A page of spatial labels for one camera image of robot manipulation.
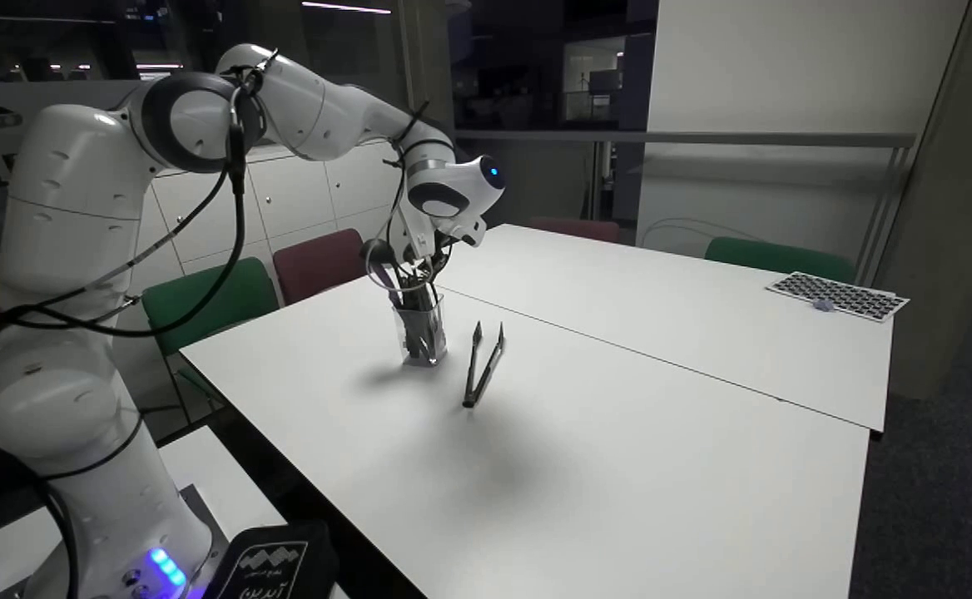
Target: wall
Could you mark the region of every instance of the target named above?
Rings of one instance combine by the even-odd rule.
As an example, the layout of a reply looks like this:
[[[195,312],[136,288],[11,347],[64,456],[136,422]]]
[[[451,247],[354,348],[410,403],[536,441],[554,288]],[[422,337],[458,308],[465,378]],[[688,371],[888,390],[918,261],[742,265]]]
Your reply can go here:
[[[500,196],[500,202],[487,214],[487,224],[584,214],[593,169],[590,144],[460,139],[460,147],[470,155],[490,154],[497,163],[507,167],[509,185]]]
[[[393,71],[406,85],[401,107],[426,108],[426,118],[453,129],[453,52],[451,52],[451,7],[445,0],[401,2],[401,51],[402,71]]]
[[[663,0],[649,129],[918,133],[962,7],[967,0]],[[851,254],[877,198],[863,184],[881,163],[870,163],[867,154],[818,155],[827,169],[860,185],[839,188],[833,180],[788,185],[784,177],[749,193],[734,184],[734,167],[784,169],[802,154],[727,148],[723,159],[704,159],[704,148],[649,147],[641,235],[666,220],[711,220],[713,232],[749,230],[777,243]],[[671,159],[704,159],[699,180],[659,177],[673,169]],[[644,243],[699,254],[713,232],[699,243],[688,235]]]
[[[930,127],[881,281],[909,294],[896,391],[941,391],[972,342],[972,17]]]
[[[333,84],[364,85],[406,107],[397,17],[308,11],[308,63]]]

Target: white wall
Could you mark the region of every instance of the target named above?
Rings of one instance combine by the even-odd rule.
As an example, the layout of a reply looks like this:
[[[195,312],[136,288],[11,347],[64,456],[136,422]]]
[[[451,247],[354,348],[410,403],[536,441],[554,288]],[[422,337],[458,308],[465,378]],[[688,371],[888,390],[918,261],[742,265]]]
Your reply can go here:
[[[653,129],[918,133],[967,0],[659,0]]]
[[[924,133],[962,11],[967,0],[659,0],[649,129]],[[777,180],[753,185],[749,169]],[[716,232],[746,232],[856,258],[880,172],[881,154],[867,148],[649,147],[641,243],[704,254]]]

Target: floor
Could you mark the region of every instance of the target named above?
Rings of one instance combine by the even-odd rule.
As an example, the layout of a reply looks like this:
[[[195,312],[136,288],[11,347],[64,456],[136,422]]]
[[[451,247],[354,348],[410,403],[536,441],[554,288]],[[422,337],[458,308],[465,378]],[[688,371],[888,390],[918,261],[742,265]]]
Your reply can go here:
[[[972,599],[972,326],[941,400],[888,400],[874,444],[856,599]]]

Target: ceiling light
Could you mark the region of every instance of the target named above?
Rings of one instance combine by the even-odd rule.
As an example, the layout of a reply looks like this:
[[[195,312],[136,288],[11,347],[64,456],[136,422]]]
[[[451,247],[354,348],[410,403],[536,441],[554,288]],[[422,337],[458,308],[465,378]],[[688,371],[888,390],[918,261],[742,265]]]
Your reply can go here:
[[[43,17],[43,12],[0,12],[0,24],[116,24],[116,19],[88,19],[88,17]]]
[[[135,63],[136,71],[183,71],[183,63]]]
[[[390,11],[383,11],[383,7],[358,7],[358,2],[314,2],[314,0],[304,0],[299,7],[308,7],[308,11],[335,11],[335,12],[390,17]]]

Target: green chair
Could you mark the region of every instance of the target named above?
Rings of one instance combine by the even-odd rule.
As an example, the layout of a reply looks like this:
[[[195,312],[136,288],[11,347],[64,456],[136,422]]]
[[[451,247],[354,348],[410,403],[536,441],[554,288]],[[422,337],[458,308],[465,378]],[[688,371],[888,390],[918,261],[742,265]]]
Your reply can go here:
[[[706,258],[753,265],[753,269],[777,269],[777,273],[798,269],[798,273],[839,278],[839,281],[856,278],[851,261],[843,255],[817,254],[802,247],[760,243],[760,238],[716,235],[706,248]]]
[[[217,281],[220,273],[222,273],[222,265],[150,285],[142,294],[142,308],[147,308],[150,326],[157,330],[157,326],[177,324],[183,312],[189,312],[209,294],[209,285]],[[183,391],[187,390],[198,390],[202,395],[212,395],[212,391],[209,391],[209,383],[202,383],[198,377],[198,368],[189,368],[189,366],[172,368],[169,357],[177,357],[189,342],[199,342],[199,340],[217,337],[222,330],[232,330],[246,318],[266,316],[276,305],[281,305],[281,298],[276,298],[274,278],[266,275],[262,261],[239,258],[232,265],[232,273],[226,275],[226,281],[217,288],[217,297],[189,324],[157,337],[157,347],[162,352],[162,366],[177,385],[181,410],[183,410],[187,422],[195,422],[195,420],[189,420],[189,407],[187,407]]]

